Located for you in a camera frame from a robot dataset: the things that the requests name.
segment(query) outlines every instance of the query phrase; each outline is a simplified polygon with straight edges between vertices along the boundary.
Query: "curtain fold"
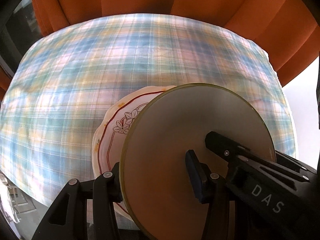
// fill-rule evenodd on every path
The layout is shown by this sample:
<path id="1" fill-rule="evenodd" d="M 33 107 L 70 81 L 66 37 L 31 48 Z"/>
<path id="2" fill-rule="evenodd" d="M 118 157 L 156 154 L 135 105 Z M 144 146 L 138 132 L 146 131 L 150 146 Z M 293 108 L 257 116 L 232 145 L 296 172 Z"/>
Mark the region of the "curtain fold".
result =
<path id="1" fill-rule="evenodd" d="M 282 85 L 320 50 L 319 26 L 301 0 L 32 0 L 43 35 L 102 16 L 172 14 L 227 28 L 268 54 Z"/>

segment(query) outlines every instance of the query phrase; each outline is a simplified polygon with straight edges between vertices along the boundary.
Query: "screw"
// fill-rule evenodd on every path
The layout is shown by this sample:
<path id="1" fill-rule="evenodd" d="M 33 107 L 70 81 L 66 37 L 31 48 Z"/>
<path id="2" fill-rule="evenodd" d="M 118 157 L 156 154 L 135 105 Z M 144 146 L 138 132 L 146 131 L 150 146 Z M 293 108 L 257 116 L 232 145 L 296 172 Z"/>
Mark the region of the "screw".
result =
<path id="1" fill-rule="evenodd" d="M 210 174 L 210 178 L 211 178 L 211 179 L 218 179 L 218 178 L 219 178 L 219 174 L 217 174 L 217 173 L 211 173 L 211 174 Z"/>
<path id="2" fill-rule="evenodd" d="M 103 173 L 103 177 L 105 177 L 105 178 L 112 177 L 112 172 L 111 171 L 107 171 L 107 172 Z"/>
<path id="3" fill-rule="evenodd" d="M 241 161 L 244 161 L 244 162 L 247 162 L 249 159 L 247 157 L 244 157 L 242 155 L 238 155 L 238 158 L 241 160 Z"/>
<path id="4" fill-rule="evenodd" d="M 77 179 L 71 179 L 71 180 L 69 180 L 69 185 L 74 185 L 74 184 L 76 184 L 77 183 Z"/>

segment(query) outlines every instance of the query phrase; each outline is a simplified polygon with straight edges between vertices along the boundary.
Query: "tablecloth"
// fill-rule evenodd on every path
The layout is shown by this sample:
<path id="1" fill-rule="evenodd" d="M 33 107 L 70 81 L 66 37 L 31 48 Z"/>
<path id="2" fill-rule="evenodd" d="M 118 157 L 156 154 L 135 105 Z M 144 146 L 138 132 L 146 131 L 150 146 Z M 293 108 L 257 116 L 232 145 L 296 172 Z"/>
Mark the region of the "tablecloth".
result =
<path id="1" fill-rule="evenodd" d="M 67 27 L 28 50 L 0 109 L 0 169 L 49 206 L 69 179 L 94 179 L 92 137 L 115 102 L 145 86 L 192 82 L 246 99 L 276 150 L 295 156 L 290 109 L 259 46 L 196 20 L 131 14 Z"/>

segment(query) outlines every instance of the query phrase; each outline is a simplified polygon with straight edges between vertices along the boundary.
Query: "plate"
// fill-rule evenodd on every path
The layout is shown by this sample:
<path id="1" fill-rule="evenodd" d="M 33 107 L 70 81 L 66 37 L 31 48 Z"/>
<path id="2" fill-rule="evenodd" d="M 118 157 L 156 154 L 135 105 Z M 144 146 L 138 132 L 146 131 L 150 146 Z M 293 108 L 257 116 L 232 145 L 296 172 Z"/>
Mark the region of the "plate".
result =
<path id="1" fill-rule="evenodd" d="M 121 192 L 133 221 L 150 238 L 201 239 L 208 204 L 194 196 L 185 154 L 193 149 L 200 162 L 225 177 L 227 162 L 205 147 L 210 131 L 275 161 L 270 133 L 257 111 L 211 84 L 186 84 L 158 95 L 130 127 L 120 159 Z"/>
<path id="2" fill-rule="evenodd" d="M 111 171 L 120 161 L 123 143 L 140 111 L 156 96 L 175 86 L 148 86 L 137 90 L 111 106 L 92 140 L 92 167 L 95 177 Z M 123 202 L 114 204 L 115 210 L 131 219 Z"/>

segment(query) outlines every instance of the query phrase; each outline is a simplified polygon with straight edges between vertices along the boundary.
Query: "round disc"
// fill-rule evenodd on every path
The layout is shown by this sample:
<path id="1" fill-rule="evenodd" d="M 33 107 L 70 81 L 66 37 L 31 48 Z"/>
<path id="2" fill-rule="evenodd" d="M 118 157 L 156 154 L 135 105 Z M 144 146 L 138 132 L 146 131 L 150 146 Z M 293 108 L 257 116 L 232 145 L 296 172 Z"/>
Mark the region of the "round disc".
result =
<path id="1" fill-rule="evenodd" d="M 205 147 L 210 131 L 275 161 L 265 123 L 247 101 L 230 90 L 195 83 L 157 96 L 132 124 L 120 160 L 125 205 L 149 237 L 201 239 L 208 204 L 200 204 L 194 196 L 185 154 L 193 149 L 211 172 L 225 177 L 227 162 Z"/>

